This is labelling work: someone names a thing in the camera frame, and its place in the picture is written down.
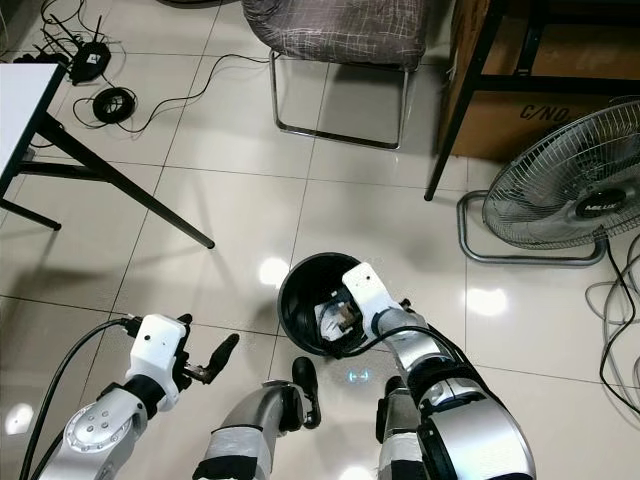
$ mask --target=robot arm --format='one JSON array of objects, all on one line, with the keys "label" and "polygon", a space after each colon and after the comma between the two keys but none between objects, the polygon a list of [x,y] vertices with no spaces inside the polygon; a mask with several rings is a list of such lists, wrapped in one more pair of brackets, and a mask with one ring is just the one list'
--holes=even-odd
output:
[{"label": "robot arm", "polygon": [[299,357],[291,374],[292,382],[266,382],[235,406],[211,433],[193,480],[269,480],[276,439],[321,421],[313,363]]},{"label": "robot arm", "polygon": [[111,384],[67,423],[60,447],[40,480],[109,480],[129,459],[147,422],[175,406],[192,379],[208,384],[226,365],[238,335],[231,335],[207,367],[192,366],[184,351],[190,315],[174,320],[148,315],[139,325],[124,385]]},{"label": "robot arm", "polygon": [[402,382],[388,386],[392,391],[385,396],[381,474],[385,464],[391,471],[394,461],[411,468],[419,451],[430,479],[535,478],[520,427],[464,353],[423,317],[393,301],[369,264],[358,265],[342,280],[370,339],[398,327],[414,328],[385,340]]}]

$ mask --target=electric fan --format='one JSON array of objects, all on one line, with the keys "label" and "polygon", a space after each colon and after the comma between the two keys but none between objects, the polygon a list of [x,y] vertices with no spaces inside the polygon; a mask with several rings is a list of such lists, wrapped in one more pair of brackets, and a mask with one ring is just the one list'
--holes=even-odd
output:
[{"label": "electric fan", "polygon": [[[587,257],[482,255],[467,241],[467,208],[508,244],[534,250],[595,243]],[[612,106],[548,135],[504,167],[489,190],[458,202],[462,250],[482,263],[587,266],[606,239],[640,225],[640,101]]]}]

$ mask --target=fan guard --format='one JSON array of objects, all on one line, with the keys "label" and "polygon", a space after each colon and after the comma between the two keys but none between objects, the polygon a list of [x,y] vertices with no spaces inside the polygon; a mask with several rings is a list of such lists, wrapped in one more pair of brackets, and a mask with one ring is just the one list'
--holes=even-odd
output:
[{"label": "fan guard", "polygon": [[583,117],[505,166],[482,208],[521,248],[593,243],[640,225],[640,101]]}]

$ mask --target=white floor tile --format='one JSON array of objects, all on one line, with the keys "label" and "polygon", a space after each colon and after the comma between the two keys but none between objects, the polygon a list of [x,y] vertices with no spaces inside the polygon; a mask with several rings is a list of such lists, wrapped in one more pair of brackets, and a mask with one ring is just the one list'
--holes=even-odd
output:
[{"label": "white floor tile", "polygon": [[[192,93],[205,85],[216,60],[204,57]],[[278,64],[283,117],[315,127],[326,65]],[[274,124],[268,66],[230,58],[218,65],[204,96],[185,108],[167,164],[306,178],[312,147],[313,139]]]},{"label": "white floor tile", "polygon": [[[59,362],[82,335],[106,321],[108,315],[8,298],[0,298],[0,314],[0,477],[18,478],[40,402]],[[38,442],[34,467],[77,410],[98,339],[80,350],[63,375]]]},{"label": "white floor tile", "polygon": [[[329,73],[320,127],[333,133],[393,141],[402,74],[334,65]],[[411,78],[405,134],[399,150],[318,139],[310,178],[424,187],[435,161],[442,69],[423,66]],[[465,157],[451,157],[438,187],[466,190]]]},{"label": "white floor tile", "polygon": [[[131,119],[123,122],[128,129],[141,128],[158,103],[172,97],[188,94],[193,81],[198,57],[180,55],[114,54],[107,69],[107,78],[117,86],[130,88],[138,98],[138,106]],[[66,130],[107,161],[162,165],[166,159],[173,135],[180,119],[184,101],[171,102],[161,107],[160,113],[140,134],[130,134],[117,125],[89,129],[73,114],[76,100],[91,97],[108,87],[104,81],[71,87],[57,120]],[[91,102],[76,106],[78,116],[86,123],[95,119]],[[47,155],[67,156],[56,147]]]},{"label": "white floor tile", "polygon": [[[305,352],[279,337],[270,378],[291,379],[291,365],[301,355]],[[369,351],[339,361],[310,358],[318,374],[322,423],[315,430],[303,428],[278,439],[272,478],[297,479],[301,472],[309,480],[376,478],[376,410],[386,381],[397,375],[393,357]],[[353,472],[360,476],[350,477]]]},{"label": "white floor tile", "polygon": [[229,2],[220,7],[205,55],[235,53],[246,57],[267,58],[269,47],[258,40],[244,18],[242,3]]},{"label": "white floor tile", "polygon": [[[206,364],[230,330],[195,325],[187,341],[189,361]],[[136,443],[118,479],[191,478],[204,457],[210,432],[231,409],[267,379],[275,337],[240,332],[229,363],[211,385],[194,382],[175,408],[159,412]],[[89,375],[84,403],[94,401],[112,381],[122,382],[129,366],[132,339],[117,330],[105,334]]]},{"label": "white floor tile", "polygon": [[157,198],[216,247],[148,217],[115,310],[190,312],[195,323],[275,334],[303,190],[296,179],[165,169]]},{"label": "white floor tile", "polygon": [[394,298],[411,300],[418,313],[464,348],[459,196],[440,191],[426,203],[414,188],[309,181],[294,264],[327,251],[367,261]]},{"label": "white floor tile", "polygon": [[[160,169],[116,164],[153,191]],[[15,203],[56,220],[59,232],[8,215],[0,230],[0,293],[110,309],[142,226],[145,208],[107,183],[25,179]]]},{"label": "white floor tile", "polygon": [[469,190],[488,190],[500,170],[506,165],[504,162],[484,160],[482,158],[468,159]]},{"label": "white floor tile", "polygon": [[129,53],[201,55],[218,3],[176,8],[156,0],[115,0],[105,31]]},{"label": "white floor tile", "polygon": [[[593,249],[532,252],[511,247],[481,225],[481,205],[474,205],[469,217],[470,244],[478,252],[577,256]],[[620,261],[633,235],[629,232],[612,241]],[[602,322],[587,307],[584,292],[592,283],[613,280],[606,258],[588,268],[482,265],[469,260],[467,272],[467,352],[472,361],[599,381]],[[638,341],[640,329],[632,326],[614,350],[629,385]]]},{"label": "white floor tile", "polygon": [[479,371],[522,427],[538,478],[637,476],[638,422],[618,414],[600,385],[487,368]]},{"label": "white floor tile", "polygon": [[[11,183],[9,184],[9,188],[2,198],[10,202],[13,201],[16,198],[16,195],[18,195],[20,187],[22,187],[22,182],[24,182],[24,176],[21,175],[19,177],[13,177],[11,179]],[[0,208],[0,227],[2,227],[4,219],[7,218],[8,213],[9,212],[7,212],[6,210]]]}]

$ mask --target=trash can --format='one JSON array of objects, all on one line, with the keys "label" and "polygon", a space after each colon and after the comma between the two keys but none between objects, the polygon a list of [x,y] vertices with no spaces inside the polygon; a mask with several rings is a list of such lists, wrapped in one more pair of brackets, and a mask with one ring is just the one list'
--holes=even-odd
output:
[{"label": "trash can", "polygon": [[287,336],[314,355],[335,355],[362,345],[366,336],[362,324],[344,337],[328,342],[320,336],[314,308],[331,300],[343,287],[342,275],[360,263],[343,253],[318,253],[298,263],[287,275],[278,296],[278,318]]}]

